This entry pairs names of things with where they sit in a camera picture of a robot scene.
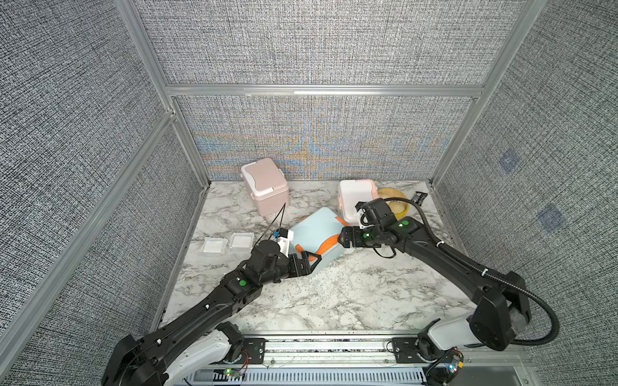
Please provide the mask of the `blue orange first aid box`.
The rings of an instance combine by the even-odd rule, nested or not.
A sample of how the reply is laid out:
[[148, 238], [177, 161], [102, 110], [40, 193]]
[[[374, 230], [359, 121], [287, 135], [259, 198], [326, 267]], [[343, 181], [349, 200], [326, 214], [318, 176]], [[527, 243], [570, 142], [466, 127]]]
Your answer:
[[291, 228], [294, 233], [289, 252], [307, 251], [321, 256], [314, 274], [324, 270], [344, 253], [338, 242], [341, 231], [348, 224], [331, 209], [322, 207]]

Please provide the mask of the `white gauze packet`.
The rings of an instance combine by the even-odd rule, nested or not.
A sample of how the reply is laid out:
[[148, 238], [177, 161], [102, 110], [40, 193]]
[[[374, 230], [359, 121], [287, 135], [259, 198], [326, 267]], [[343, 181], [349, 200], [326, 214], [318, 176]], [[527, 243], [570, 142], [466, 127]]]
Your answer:
[[206, 237], [201, 246], [201, 253], [209, 256], [220, 255], [225, 252], [227, 245], [226, 238]]
[[249, 253], [254, 246], [254, 233], [233, 233], [229, 241], [232, 253]]

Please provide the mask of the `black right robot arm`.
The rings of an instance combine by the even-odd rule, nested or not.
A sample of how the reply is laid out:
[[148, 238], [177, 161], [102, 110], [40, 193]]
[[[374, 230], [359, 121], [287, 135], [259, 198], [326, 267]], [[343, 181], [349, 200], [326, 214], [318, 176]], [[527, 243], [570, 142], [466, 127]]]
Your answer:
[[427, 361], [460, 346], [503, 351], [524, 345], [518, 335], [531, 320], [531, 295], [524, 279], [514, 272], [499, 273], [475, 262], [438, 238], [425, 214], [399, 219], [387, 200], [357, 204], [360, 225], [345, 226], [338, 237], [346, 249], [390, 250], [386, 258], [415, 257], [452, 282], [475, 305], [465, 315], [436, 319], [419, 334], [416, 346]]

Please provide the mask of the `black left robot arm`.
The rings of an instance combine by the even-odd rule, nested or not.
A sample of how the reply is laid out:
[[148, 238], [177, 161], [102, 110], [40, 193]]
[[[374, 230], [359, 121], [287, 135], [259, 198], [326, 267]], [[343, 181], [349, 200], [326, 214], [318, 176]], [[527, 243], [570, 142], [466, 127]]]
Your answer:
[[242, 353], [243, 337], [229, 323], [263, 286], [312, 274], [322, 262], [317, 253], [290, 256], [275, 241], [260, 241], [250, 257], [227, 273], [196, 306], [166, 326], [115, 346], [101, 378], [103, 385], [173, 385], [201, 363], [233, 361]]

